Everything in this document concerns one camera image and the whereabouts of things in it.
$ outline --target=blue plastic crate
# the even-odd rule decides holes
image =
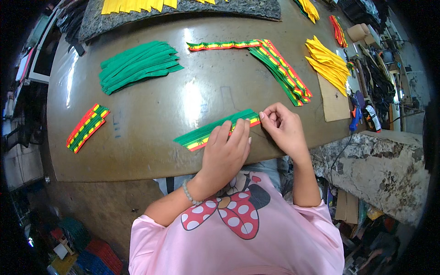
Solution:
[[[77,265],[93,275],[114,275],[114,273],[97,256],[84,250],[77,259]]]

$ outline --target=table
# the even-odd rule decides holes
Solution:
[[[69,45],[62,37],[49,81],[47,114],[57,179],[108,182],[195,173],[201,168],[204,149],[190,152],[174,143],[174,138],[247,108],[262,111],[277,101],[300,115],[310,148],[348,136],[349,119],[325,122],[317,75],[304,58],[309,56],[304,43],[313,35],[330,50],[341,51],[329,12],[314,2],[321,17],[314,25],[293,1],[280,0],[280,5],[282,22],[207,17],[154,26],[148,26],[148,21],[128,24],[93,41],[82,57],[75,51],[67,53]],[[311,90],[311,103],[294,107],[268,69],[246,49],[189,52],[185,44],[254,38],[273,42]],[[153,40],[175,47],[185,69],[104,94],[99,85],[100,63]],[[348,50],[349,56],[354,55],[351,45]],[[108,107],[110,114],[74,154],[66,148],[66,139],[95,103]],[[260,126],[251,128],[250,136],[253,143],[246,163],[284,155]]]

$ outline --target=cardboard sheet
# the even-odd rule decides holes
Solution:
[[[339,189],[337,192],[335,220],[344,220],[349,224],[357,224],[358,213],[359,199],[352,194]]]
[[[348,98],[327,79],[318,73],[319,86],[323,96],[324,117],[326,122],[350,118]]]

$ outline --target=electric cord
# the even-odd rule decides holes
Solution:
[[[354,134],[354,132],[350,132],[350,139],[348,140],[348,142],[345,145],[345,147],[339,152],[339,154],[337,155],[336,159],[334,159],[334,161],[333,161],[333,163],[332,163],[332,165],[330,167],[330,183],[331,183],[332,186],[333,186],[333,173],[332,173],[333,166],[336,163],[337,159],[341,156],[342,152],[344,152],[345,149],[348,147],[348,145],[351,143],[352,138],[353,138],[353,134]]]

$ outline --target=woman's right hand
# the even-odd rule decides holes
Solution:
[[[260,121],[278,147],[290,156],[295,164],[310,161],[301,119],[297,114],[277,102],[260,112]]]

